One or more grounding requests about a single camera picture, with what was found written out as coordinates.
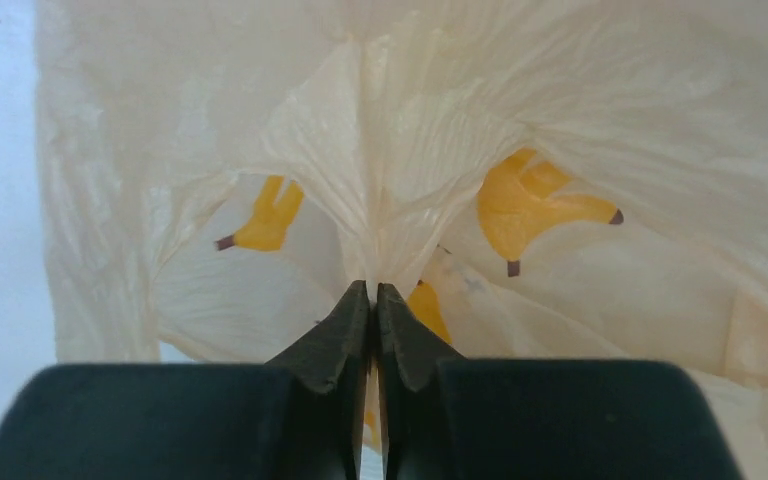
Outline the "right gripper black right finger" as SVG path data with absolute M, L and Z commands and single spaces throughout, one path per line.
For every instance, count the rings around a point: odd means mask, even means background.
M 388 479 L 737 479 L 700 388 L 641 360 L 469 359 L 390 284 L 376 360 Z

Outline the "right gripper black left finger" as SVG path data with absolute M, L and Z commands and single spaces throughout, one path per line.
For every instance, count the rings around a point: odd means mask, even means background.
M 70 364 L 19 392 L 0 479 L 356 479 L 364 282 L 263 364 Z

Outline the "translucent orange plastic bag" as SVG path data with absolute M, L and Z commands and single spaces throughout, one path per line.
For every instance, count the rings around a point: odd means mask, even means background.
M 61 362 L 260 362 L 355 280 L 686 369 L 768 479 L 768 1 L 41 1 Z

